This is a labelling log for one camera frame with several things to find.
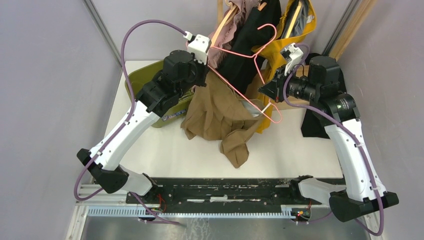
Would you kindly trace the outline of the tan brown skirt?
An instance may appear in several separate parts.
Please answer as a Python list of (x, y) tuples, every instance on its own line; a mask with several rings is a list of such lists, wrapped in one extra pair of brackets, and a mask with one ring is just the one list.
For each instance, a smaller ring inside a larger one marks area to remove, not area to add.
[[(180, 127), (190, 140), (200, 137), (207, 141), (220, 141), (220, 153), (238, 169), (248, 160), (247, 142), (264, 116), (237, 96), (214, 72), (207, 74), (205, 83), (205, 87), (195, 88)], [(264, 106), (257, 99), (250, 101), (260, 109)]]

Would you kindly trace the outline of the cream hanger of yellow skirt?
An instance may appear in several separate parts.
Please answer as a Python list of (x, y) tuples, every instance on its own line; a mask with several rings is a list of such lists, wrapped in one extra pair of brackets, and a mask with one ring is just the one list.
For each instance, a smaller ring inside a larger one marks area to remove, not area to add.
[(302, 2), (299, 1), (297, 3), (296, 9), (295, 9), (295, 11), (294, 11), (294, 13), (292, 15), (292, 18), (291, 18), (291, 20), (289, 22), (289, 25), (287, 27), (286, 34), (284, 35), (284, 38), (285, 39), (287, 39), (287, 38), (290, 37), (290, 35), (291, 35), (292, 31), (293, 31), (293, 28), (295, 26), (296, 20), (297, 20), (297, 18), (299, 16), (299, 13), (301, 12), (302, 6), (303, 6)]

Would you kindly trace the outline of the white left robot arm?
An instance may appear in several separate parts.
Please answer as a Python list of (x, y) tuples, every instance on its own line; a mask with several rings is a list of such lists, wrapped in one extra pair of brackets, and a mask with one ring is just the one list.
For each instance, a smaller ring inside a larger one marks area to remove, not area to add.
[(120, 165), (135, 141), (193, 86), (204, 87), (208, 72), (208, 54), (200, 50), (174, 50), (163, 60), (162, 69), (146, 82), (135, 96), (127, 113), (114, 129), (91, 149), (76, 154), (85, 170), (108, 194), (126, 190), (138, 194), (149, 204), (158, 191), (142, 173)]

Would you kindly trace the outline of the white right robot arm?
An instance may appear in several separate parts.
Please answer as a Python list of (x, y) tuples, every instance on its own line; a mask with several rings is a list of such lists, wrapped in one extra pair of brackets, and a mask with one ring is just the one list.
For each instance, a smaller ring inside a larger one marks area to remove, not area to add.
[(310, 175), (300, 176), (290, 182), (289, 199), (295, 204), (318, 201), (329, 206), (339, 221), (348, 222), (395, 206), (399, 198), (386, 189), (376, 173), (356, 101), (343, 92), (343, 82), (337, 61), (319, 55), (310, 60), (306, 76), (289, 76), (280, 67), (259, 92), (276, 101), (294, 97), (308, 102), (302, 133), (307, 133), (308, 124), (317, 124), (313, 136), (331, 140), (345, 180), (345, 185), (333, 185)]

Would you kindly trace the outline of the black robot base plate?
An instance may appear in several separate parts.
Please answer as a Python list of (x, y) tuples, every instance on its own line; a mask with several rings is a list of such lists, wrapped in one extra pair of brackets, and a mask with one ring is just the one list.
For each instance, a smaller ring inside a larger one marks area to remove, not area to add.
[(160, 204), (165, 213), (277, 213), (282, 205), (316, 206), (295, 196), (290, 178), (153, 178), (140, 196), (144, 204)]

